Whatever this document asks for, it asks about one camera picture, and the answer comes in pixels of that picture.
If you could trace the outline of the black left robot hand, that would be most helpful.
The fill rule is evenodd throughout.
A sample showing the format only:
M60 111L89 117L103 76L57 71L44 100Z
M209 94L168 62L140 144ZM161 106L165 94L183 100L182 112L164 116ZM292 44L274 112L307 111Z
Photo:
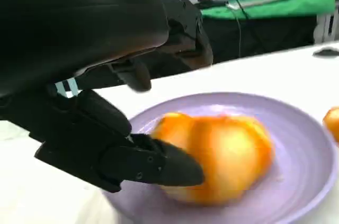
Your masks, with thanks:
M138 56L160 51L191 69L212 65L189 0L1 0L1 119L41 143L35 157L108 192L122 181L192 186L201 166L183 150L133 134L126 116L75 77L107 67L150 90Z

